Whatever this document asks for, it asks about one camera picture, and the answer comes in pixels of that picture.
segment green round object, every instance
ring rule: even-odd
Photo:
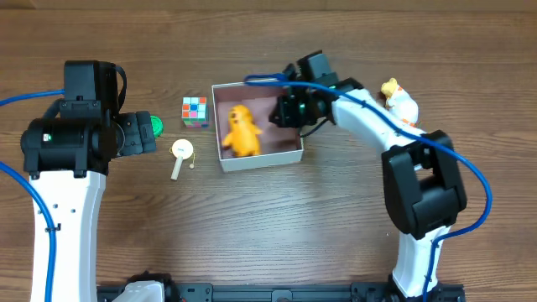
[[[155,138],[164,132],[164,124],[159,117],[151,116],[151,125],[153,126],[153,135]]]

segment puzzle cube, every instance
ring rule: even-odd
[[[188,128],[209,127],[206,97],[183,97],[183,122]]]

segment open box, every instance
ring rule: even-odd
[[[218,158],[224,172],[300,162],[304,145],[298,131],[293,128],[278,128],[269,122],[269,114],[283,92],[280,87],[245,86],[244,83],[212,87]],[[232,107],[239,104],[248,107],[255,124],[263,131],[263,134],[258,136],[261,155],[236,158],[231,149],[222,148],[222,141],[229,133],[228,113]]]

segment stuffed animal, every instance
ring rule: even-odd
[[[416,127],[419,108],[410,94],[394,78],[384,83],[380,91],[386,96],[386,109],[403,122]]]
[[[262,133],[254,123],[252,113],[244,105],[236,105],[229,111],[230,133],[224,138],[224,148],[233,149],[238,157],[261,154],[258,135]]]

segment yellow toy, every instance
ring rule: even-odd
[[[261,154],[258,135],[262,133],[253,124],[252,113],[244,105],[236,105],[229,111],[230,133],[224,138],[224,148],[232,148],[238,157]]]
[[[380,91],[386,96],[386,109],[403,122],[416,127],[419,108],[410,94],[394,78],[384,83]]]

